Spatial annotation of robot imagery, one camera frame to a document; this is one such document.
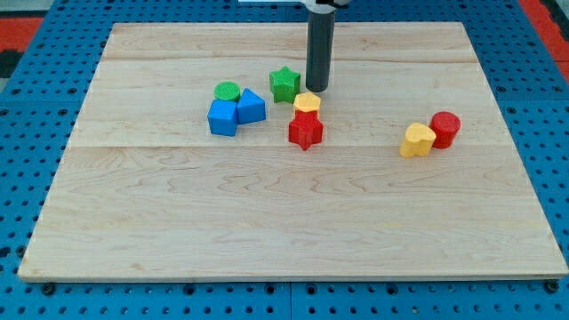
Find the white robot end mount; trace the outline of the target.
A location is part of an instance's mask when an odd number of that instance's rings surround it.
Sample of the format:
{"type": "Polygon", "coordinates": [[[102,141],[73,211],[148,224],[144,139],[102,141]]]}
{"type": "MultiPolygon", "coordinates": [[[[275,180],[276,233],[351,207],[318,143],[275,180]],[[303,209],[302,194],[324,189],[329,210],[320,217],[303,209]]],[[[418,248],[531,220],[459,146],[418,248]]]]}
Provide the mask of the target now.
{"type": "Polygon", "coordinates": [[[313,13],[331,13],[346,8],[351,0],[300,0],[300,3],[313,13]]]}

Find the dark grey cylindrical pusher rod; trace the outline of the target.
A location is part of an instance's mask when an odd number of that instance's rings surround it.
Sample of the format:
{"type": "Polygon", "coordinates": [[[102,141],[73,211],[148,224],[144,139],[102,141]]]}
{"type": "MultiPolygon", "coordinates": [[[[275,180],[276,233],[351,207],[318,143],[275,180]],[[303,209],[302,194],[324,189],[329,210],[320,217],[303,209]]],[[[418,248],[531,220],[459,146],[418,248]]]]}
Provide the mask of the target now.
{"type": "Polygon", "coordinates": [[[334,22],[335,12],[309,14],[306,87],[312,92],[323,92],[329,84],[334,22]]]}

